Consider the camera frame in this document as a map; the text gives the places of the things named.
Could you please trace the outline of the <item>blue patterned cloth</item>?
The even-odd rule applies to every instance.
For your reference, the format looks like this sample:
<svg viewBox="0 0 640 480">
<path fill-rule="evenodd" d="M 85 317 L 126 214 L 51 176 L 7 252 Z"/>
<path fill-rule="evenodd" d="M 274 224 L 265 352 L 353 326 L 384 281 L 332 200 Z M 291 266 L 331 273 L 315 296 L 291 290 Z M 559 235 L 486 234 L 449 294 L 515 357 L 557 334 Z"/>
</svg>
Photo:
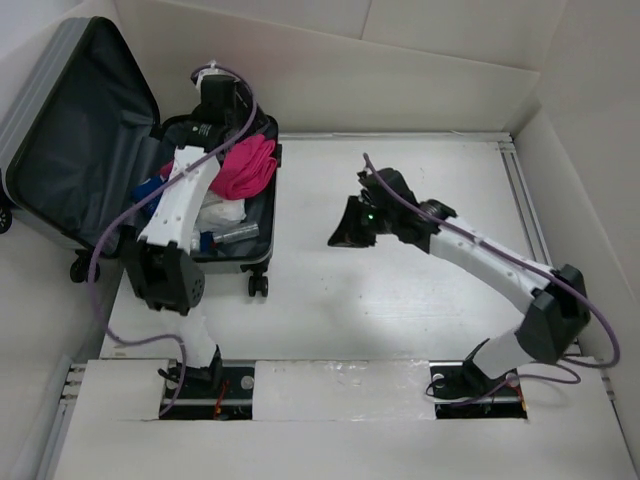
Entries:
<svg viewBox="0 0 640 480">
<path fill-rule="evenodd" d="M 148 222 L 138 239 L 159 247 L 174 242 L 188 253 L 196 252 L 200 249 L 201 232 L 195 223 L 209 187 L 196 174 L 189 174 L 163 190 L 168 183 L 169 178 L 156 175 L 134 189 L 135 202 L 160 191 L 140 208 Z"/>
</svg>

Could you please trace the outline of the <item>pink cloth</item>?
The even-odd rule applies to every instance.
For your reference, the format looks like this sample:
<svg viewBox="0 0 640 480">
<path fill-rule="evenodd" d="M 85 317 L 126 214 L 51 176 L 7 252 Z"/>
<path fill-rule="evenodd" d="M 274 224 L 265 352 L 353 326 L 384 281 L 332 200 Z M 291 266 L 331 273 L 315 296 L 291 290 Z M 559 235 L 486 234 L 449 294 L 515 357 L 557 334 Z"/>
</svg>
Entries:
<svg viewBox="0 0 640 480">
<path fill-rule="evenodd" d="M 259 134 L 236 144 L 226 155 L 209 190 L 225 200 L 255 197 L 277 169 L 276 141 Z"/>
</svg>

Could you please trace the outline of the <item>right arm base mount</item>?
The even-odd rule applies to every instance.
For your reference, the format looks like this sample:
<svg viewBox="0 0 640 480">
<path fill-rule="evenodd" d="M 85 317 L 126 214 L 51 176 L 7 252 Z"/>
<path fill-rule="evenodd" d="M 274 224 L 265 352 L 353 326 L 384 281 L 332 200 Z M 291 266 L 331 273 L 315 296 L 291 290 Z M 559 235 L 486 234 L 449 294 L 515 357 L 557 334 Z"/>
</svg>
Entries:
<svg viewBox="0 0 640 480">
<path fill-rule="evenodd" d="M 463 377 L 461 362 L 433 362 L 425 395 L 434 403 L 437 420 L 489 420 L 528 418 L 515 370 L 497 379 L 472 385 Z"/>
</svg>

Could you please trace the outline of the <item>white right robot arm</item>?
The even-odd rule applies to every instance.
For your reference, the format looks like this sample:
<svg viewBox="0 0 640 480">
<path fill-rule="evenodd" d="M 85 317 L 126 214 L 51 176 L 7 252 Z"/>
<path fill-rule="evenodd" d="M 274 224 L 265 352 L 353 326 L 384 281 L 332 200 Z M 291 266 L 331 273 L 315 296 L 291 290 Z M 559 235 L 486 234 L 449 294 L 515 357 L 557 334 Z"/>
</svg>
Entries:
<svg viewBox="0 0 640 480">
<path fill-rule="evenodd" d="M 348 198 L 329 246 L 368 248 L 378 236 L 393 235 L 463 269 L 524 316 L 518 326 L 482 341 L 460 367 L 437 375 L 429 394 L 461 403 L 486 395 L 521 366 L 555 364 L 588 325 L 589 310 L 579 300 L 586 288 L 577 268 L 555 269 L 503 250 L 473 232 L 453 208 L 434 199 L 417 201 L 393 168 L 363 170 L 358 181 L 361 191 Z"/>
</svg>

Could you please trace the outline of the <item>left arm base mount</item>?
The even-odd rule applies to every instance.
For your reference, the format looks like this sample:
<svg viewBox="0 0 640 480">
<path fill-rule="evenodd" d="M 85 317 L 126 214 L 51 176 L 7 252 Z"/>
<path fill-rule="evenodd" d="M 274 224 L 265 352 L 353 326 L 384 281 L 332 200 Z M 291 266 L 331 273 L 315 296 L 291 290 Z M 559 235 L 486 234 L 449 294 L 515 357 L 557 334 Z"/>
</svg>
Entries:
<svg viewBox="0 0 640 480">
<path fill-rule="evenodd" d="M 170 404 L 177 384 L 170 378 L 159 406 L 161 420 L 213 420 L 245 421 L 253 418 L 255 362 L 225 362 L 217 387 L 196 385 L 186 380 L 174 405 L 167 413 L 161 412 Z"/>
</svg>

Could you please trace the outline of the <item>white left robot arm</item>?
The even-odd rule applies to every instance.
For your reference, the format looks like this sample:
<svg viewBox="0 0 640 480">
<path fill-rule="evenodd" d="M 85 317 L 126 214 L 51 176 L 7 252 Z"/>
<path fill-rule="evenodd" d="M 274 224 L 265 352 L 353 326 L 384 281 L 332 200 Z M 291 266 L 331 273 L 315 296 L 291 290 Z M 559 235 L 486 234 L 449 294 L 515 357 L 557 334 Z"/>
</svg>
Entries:
<svg viewBox="0 0 640 480">
<path fill-rule="evenodd" d="M 159 314 L 166 334 L 175 335 L 185 355 L 161 376 L 212 396 L 222 387 L 219 347 L 196 308 L 205 275 L 192 258 L 192 235 L 210 184 L 220 171 L 218 155 L 233 146 L 257 114 L 257 103 L 240 77 L 214 63 L 191 80 L 200 102 L 191 114 L 161 126 L 163 146 L 174 149 L 171 170 L 156 192 L 157 206 L 138 239 L 123 251 L 137 298 Z"/>
</svg>

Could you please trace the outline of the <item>white plastic bottle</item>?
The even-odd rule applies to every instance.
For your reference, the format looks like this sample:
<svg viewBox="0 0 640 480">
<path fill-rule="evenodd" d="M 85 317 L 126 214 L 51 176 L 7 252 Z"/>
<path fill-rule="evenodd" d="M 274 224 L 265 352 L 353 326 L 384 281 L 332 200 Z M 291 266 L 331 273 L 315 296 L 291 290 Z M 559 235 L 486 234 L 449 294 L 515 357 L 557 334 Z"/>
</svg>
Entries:
<svg viewBox="0 0 640 480">
<path fill-rule="evenodd" d="M 258 237 L 259 225 L 253 222 L 239 223 L 224 231 L 212 234 L 212 242 L 216 245 L 237 243 Z"/>
</svg>

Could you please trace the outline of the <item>grey hard-shell suitcase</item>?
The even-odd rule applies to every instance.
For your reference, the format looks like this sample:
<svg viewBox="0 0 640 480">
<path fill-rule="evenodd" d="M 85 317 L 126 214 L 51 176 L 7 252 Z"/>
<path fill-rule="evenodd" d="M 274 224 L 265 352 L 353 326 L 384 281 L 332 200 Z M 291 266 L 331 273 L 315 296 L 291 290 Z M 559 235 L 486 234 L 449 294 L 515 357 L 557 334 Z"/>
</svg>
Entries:
<svg viewBox="0 0 640 480">
<path fill-rule="evenodd" d="M 139 211 L 108 231 L 133 205 L 134 189 L 169 162 L 174 149 L 159 131 L 182 116 L 161 118 L 111 20 L 64 20 L 1 126 L 2 226 L 21 218 L 50 229 L 76 252 L 71 280 L 98 278 L 100 260 L 123 260 L 147 221 Z M 279 126 L 257 107 L 242 137 L 259 134 L 276 140 Z"/>
</svg>

